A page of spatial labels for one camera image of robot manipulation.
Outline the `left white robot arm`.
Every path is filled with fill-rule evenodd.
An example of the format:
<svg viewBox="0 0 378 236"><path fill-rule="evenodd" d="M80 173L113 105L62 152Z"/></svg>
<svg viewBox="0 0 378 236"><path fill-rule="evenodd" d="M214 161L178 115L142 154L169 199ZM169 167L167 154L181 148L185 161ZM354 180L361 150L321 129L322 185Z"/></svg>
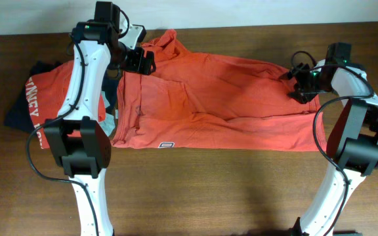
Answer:
<svg viewBox="0 0 378 236"><path fill-rule="evenodd" d="M128 24L123 35L111 22L80 22L72 31L73 70L56 119L45 137L77 201L82 235L113 235L105 192L112 147L98 123L98 103L107 69L143 75L155 71L154 55L138 47L146 35L142 25Z"/></svg>

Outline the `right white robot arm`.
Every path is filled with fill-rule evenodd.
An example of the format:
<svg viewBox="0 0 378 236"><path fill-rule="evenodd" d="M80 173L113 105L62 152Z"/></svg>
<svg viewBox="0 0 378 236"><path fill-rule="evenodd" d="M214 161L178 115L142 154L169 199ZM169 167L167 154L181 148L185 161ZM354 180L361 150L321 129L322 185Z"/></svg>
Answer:
<svg viewBox="0 0 378 236"><path fill-rule="evenodd" d="M378 96L366 73L341 60L322 60L310 68L293 67L294 98L305 102L310 94L325 91L338 95L343 110L325 148L318 150L328 161L324 180L308 210L291 228L291 235L333 235L348 199L375 169L378 169Z"/></svg>

